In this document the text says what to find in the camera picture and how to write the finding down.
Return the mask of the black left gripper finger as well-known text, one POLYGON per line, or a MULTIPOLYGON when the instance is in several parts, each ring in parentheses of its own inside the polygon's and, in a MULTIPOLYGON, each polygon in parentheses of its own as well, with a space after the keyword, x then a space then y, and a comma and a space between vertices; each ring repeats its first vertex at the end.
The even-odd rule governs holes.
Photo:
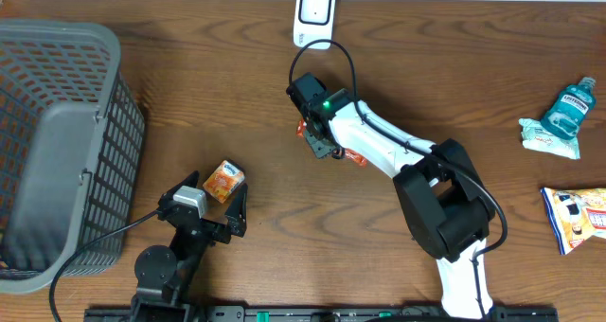
POLYGON ((227 219, 227 227, 232 236, 243 238, 247 230, 247 194, 248 185, 242 184, 229 208, 225 211, 224 216, 227 219))
POLYGON ((189 174, 183 181, 181 181, 180 183, 178 183, 177 185, 175 185, 173 188, 171 188, 167 192, 165 192, 160 197, 160 200, 158 201, 158 205, 160 207, 167 207, 169 205, 169 203, 172 203, 172 202, 180 204, 180 203, 178 203, 178 202, 176 202, 176 201, 174 201, 172 199, 173 194, 181 186, 189 186, 189 187, 197 188, 199 177, 200 177, 200 173, 197 170, 195 170, 194 172, 192 172, 191 174, 189 174))

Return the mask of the small orange tissue pack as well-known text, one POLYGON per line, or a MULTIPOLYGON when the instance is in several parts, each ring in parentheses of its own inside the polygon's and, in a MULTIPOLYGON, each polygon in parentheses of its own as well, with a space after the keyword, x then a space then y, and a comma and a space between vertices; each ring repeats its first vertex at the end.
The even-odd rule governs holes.
POLYGON ((204 181, 203 189, 212 198, 223 204, 235 189, 243 183, 244 179, 244 171, 239 166, 228 160, 223 160, 204 181))

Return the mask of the orange red snack bar wrapper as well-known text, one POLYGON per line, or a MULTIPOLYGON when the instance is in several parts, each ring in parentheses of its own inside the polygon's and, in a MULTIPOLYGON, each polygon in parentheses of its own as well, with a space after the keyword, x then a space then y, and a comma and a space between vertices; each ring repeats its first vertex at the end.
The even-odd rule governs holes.
POLYGON ((305 139, 315 157, 318 159, 330 156, 334 159, 349 159, 360 167, 365 167, 367 164, 367 160, 357 152, 342 147, 336 147, 327 139, 319 140, 314 137, 307 131, 307 123, 303 118, 301 118, 297 124, 296 135, 305 139))

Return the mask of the pale green snack packet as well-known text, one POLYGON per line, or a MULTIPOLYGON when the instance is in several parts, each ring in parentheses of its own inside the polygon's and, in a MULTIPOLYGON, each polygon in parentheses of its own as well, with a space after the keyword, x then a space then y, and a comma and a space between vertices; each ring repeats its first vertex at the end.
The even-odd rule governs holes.
POLYGON ((531 118, 518 120, 522 128, 524 148, 536 152, 547 152, 572 160, 580 159, 579 142, 576 138, 565 140, 547 131, 539 121, 531 118))

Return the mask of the teal Listerine mouthwash bottle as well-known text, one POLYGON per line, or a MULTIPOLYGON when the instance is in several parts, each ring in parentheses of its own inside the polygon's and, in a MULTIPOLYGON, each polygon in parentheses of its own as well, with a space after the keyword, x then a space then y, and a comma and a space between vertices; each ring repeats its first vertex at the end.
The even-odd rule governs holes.
POLYGON ((541 118, 541 125, 563 140, 575 138, 583 120, 597 104, 593 94, 595 85, 596 80, 591 77, 583 77, 577 84, 568 85, 541 118))

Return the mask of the yellow chips snack bag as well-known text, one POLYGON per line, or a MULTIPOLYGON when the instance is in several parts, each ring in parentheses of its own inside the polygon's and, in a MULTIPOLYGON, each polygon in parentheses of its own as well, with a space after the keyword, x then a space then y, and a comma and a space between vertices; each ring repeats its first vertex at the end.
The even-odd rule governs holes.
POLYGON ((604 188, 542 188, 540 193, 561 255, 592 237, 605 238, 604 188))

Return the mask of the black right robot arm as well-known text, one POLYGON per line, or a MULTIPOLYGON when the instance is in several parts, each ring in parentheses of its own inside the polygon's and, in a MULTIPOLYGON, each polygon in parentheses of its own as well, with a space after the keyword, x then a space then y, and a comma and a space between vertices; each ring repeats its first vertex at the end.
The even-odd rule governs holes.
POLYGON ((456 141, 410 135, 347 90, 292 95, 307 134, 334 154, 350 150, 389 176, 413 239, 436 259, 441 304, 450 317, 487 317, 484 256, 490 221, 503 211, 456 141))

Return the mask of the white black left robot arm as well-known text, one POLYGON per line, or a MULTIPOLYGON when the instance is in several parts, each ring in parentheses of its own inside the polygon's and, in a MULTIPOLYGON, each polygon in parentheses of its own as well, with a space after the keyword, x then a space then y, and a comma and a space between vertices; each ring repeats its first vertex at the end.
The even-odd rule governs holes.
POLYGON ((126 321, 197 321, 204 315, 204 309, 188 301, 188 289, 209 247, 244 236, 248 185, 238 186, 224 212, 226 222, 219 223, 204 217, 199 178, 196 170, 160 197, 158 219, 172 225, 175 234, 168 246, 153 245, 138 256, 136 293, 126 321))

